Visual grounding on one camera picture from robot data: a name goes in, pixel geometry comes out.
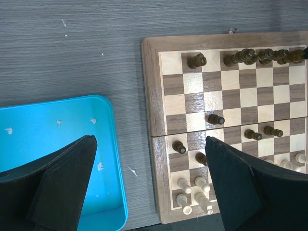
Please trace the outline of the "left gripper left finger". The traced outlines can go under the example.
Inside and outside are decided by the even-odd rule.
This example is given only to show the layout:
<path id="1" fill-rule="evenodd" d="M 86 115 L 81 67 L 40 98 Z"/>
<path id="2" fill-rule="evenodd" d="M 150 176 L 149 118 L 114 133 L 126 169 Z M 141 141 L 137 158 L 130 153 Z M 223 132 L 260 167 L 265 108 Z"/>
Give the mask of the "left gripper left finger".
<path id="1" fill-rule="evenodd" d="M 2 231 L 75 231 L 94 159 L 85 135 L 49 155 L 0 174 Z"/>

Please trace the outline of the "dark bishop chess piece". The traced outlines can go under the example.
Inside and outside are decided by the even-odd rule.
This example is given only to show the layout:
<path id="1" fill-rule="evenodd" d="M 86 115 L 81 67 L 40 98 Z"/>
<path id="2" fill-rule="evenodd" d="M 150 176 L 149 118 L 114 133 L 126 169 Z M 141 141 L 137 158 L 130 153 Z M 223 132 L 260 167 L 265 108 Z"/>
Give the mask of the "dark bishop chess piece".
<path id="1" fill-rule="evenodd" d="M 289 51 L 286 50 L 286 49 L 281 49 L 281 50 L 278 50 L 278 51 L 274 51 L 274 55 L 272 57 L 272 59 L 274 61 L 278 61 L 284 57 L 286 57 L 288 55 Z"/>

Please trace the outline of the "dark knight chess piece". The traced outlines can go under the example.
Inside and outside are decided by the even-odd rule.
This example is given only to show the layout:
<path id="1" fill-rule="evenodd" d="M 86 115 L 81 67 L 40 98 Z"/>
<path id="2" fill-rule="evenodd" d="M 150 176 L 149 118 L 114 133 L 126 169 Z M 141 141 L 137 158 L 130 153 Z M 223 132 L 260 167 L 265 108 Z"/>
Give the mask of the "dark knight chess piece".
<path id="1" fill-rule="evenodd" d="M 305 60 L 305 52 L 304 50 L 295 50 L 290 51 L 286 57 L 281 58 L 277 61 L 278 64 L 289 64 L 294 63 L 298 64 Z"/>

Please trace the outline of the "dark pawn centre board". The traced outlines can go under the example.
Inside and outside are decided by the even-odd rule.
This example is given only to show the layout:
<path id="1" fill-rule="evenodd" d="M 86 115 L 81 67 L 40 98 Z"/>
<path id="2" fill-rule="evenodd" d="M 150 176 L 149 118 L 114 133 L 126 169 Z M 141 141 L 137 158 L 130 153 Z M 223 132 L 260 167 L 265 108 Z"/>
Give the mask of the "dark pawn centre board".
<path id="1" fill-rule="evenodd" d="M 213 125 L 223 125 L 225 123 L 225 119 L 216 114 L 210 114 L 208 117 L 208 122 Z"/>

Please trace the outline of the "wooden chess board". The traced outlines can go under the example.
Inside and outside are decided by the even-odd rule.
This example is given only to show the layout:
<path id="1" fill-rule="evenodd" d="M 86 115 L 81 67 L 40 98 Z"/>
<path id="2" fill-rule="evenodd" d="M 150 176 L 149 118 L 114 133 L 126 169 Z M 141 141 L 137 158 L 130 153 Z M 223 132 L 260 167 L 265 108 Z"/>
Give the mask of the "wooden chess board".
<path id="1" fill-rule="evenodd" d="M 205 216 L 195 200 L 203 193 L 219 212 L 208 167 L 198 163 L 197 153 L 205 153 L 207 136 L 254 157 L 281 166 L 283 160 L 301 167 L 297 153 L 308 157 L 308 62 L 262 65 L 237 63 L 227 67 L 223 59 L 245 48 L 255 54 L 265 49 L 289 52 L 308 46 L 307 31 L 220 35 L 148 37 L 142 42 L 151 153 L 156 190 L 156 209 L 162 223 L 168 224 Z M 188 59 L 202 53 L 207 64 L 188 67 Z M 208 122 L 210 114 L 225 119 L 223 125 Z M 283 131 L 282 137 L 265 135 L 265 126 Z M 259 141 L 247 139 L 244 132 L 261 133 Z M 172 148 L 181 141 L 184 154 Z M 210 185 L 203 192 L 195 184 L 203 177 Z M 178 185 L 184 178 L 192 188 L 186 194 Z M 183 194 L 192 207 L 185 215 L 176 198 Z"/>

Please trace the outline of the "dark queen chess piece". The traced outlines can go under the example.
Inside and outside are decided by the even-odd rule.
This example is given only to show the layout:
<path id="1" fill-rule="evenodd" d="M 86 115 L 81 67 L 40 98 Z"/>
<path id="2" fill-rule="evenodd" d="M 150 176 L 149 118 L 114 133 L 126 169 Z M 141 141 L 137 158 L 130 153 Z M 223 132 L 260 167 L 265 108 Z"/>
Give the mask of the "dark queen chess piece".
<path id="1" fill-rule="evenodd" d="M 259 62 L 262 65 L 269 64 L 272 61 L 274 56 L 274 51 L 272 49 L 265 49 L 259 51 L 258 54 L 253 55 L 253 57 L 248 60 L 244 61 L 246 65 L 252 65 L 256 62 Z"/>

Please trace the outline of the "dark king chess piece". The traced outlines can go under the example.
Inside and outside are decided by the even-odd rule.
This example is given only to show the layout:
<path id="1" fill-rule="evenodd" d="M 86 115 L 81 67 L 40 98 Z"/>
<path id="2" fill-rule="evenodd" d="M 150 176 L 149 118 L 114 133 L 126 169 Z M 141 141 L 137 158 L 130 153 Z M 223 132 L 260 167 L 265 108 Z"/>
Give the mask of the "dark king chess piece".
<path id="1" fill-rule="evenodd" d="M 254 55 L 254 49 L 245 48 L 241 51 L 236 52 L 235 54 L 225 56 L 223 62 L 227 67 L 231 67 L 236 65 L 237 63 L 251 61 Z"/>

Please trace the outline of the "white pawn right group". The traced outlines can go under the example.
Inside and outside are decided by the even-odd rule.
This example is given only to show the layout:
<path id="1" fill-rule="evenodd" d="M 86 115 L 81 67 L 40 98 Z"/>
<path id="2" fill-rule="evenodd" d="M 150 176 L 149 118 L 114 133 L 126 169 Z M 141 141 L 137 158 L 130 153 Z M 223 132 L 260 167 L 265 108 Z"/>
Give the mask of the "white pawn right group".
<path id="1" fill-rule="evenodd" d="M 296 171 L 296 172 L 301 172 L 301 167 L 292 164 L 290 161 L 288 160 L 283 160 L 281 162 L 281 167 L 285 168 L 285 169 L 289 169 L 292 171 Z"/>

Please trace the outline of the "white pawn far right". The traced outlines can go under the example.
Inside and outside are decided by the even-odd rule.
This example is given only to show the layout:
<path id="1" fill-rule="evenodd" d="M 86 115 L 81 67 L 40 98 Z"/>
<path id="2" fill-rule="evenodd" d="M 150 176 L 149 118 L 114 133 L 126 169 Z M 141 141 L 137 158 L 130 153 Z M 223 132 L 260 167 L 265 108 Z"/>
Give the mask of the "white pawn far right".
<path id="1" fill-rule="evenodd" d="M 302 154 L 302 153 L 297 153 L 295 155 L 295 160 L 299 163 L 308 163 L 308 158 L 306 157 L 305 154 Z"/>

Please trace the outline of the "dark pawn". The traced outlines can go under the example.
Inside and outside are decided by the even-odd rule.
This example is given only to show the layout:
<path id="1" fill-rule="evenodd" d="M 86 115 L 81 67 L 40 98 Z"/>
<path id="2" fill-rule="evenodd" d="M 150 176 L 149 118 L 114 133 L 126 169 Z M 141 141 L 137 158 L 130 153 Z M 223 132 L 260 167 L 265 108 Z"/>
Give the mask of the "dark pawn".
<path id="1" fill-rule="evenodd" d="M 283 136 L 283 131 L 280 130 L 280 129 L 275 129 L 274 127 L 272 126 L 265 126 L 264 129 L 263 129 L 263 132 L 265 135 L 273 135 L 273 136 L 276 136 L 276 137 L 282 137 Z"/>
<path id="2" fill-rule="evenodd" d="M 247 129 L 244 132 L 244 137 L 247 138 L 247 139 L 254 139 L 256 141 L 259 141 L 259 140 L 261 140 L 263 138 L 261 133 L 255 132 L 252 129 Z"/>
<path id="3" fill-rule="evenodd" d="M 200 163 L 200 164 L 202 164 L 206 167 L 208 166 L 207 157 L 206 157 L 205 154 L 199 152 L 199 153 L 196 154 L 195 159 L 198 163 Z"/>

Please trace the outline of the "dark pawn lower left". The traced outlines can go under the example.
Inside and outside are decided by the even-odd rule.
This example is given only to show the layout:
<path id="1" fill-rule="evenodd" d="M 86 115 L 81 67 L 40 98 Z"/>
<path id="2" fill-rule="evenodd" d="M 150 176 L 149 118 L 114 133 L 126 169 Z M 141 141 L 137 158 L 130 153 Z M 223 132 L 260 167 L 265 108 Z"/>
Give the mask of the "dark pawn lower left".
<path id="1" fill-rule="evenodd" d="M 208 166 L 207 157 L 206 157 L 205 154 L 199 152 L 199 153 L 196 154 L 195 159 L 198 163 L 200 163 L 200 164 L 202 164 L 206 167 Z"/>

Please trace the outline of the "dark pawn middle right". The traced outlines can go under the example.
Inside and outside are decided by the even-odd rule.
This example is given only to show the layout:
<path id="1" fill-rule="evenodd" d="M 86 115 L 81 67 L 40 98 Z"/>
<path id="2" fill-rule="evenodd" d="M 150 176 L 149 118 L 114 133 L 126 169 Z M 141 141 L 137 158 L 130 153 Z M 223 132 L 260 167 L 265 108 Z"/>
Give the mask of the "dark pawn middle right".
<path id="1" fill-rule="evenodd" d="M 274 127 L 272 126 L 265 126 L 264 129 L 263 129 L 263 132 L 265 135 L 273 135 L 273 136 L 276 136 L 276 137 L 282 137 L 283 136 L 283 131 L 280 130 L 280 129 L 275 129 Z"/>

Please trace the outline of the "blue plastic tray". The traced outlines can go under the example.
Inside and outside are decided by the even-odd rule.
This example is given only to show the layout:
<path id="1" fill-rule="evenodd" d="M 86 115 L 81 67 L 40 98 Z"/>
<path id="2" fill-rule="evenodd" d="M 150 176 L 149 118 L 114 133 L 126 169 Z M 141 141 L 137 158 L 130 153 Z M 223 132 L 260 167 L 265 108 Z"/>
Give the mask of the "blue plastic tray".
<path id="1" fill-rule="evenodd" d="M 119 231 L 128 219 L 115 119 L 99 95 L 3 107 L 0 169 L 6 171 L 53 153 L 84 135 L 97 152 L 79 220 L 80 231 Z"/>

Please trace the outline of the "white pawn front left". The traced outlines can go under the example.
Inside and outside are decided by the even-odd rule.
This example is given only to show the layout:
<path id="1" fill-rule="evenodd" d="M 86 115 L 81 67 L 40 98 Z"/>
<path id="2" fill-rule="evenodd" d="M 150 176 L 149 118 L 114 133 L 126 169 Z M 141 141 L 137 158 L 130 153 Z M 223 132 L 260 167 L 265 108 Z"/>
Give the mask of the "white pawn front left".
<path id="1" fill-rule="evenodd" d="M 181 178 L 178 180 L 177 185 L 186 193 L 190 194 L 192 192 L 192 188 L 188 184 L 187 180 L 184 178 Z"/>

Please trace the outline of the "dark pawn left edge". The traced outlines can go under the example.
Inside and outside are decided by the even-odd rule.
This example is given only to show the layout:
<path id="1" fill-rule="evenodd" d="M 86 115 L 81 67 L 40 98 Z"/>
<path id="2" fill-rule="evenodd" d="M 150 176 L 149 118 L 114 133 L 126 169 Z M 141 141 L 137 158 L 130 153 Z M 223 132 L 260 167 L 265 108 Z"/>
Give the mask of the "dark pawn left edge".
<path id="1" fill-rule="evenodd" d="M 184 154 L 186 152 L 186 147 L 183 145 L 181 141 L 175 141 L 172 143 L 172 148 L 174 151 L 179 154 Z"/>

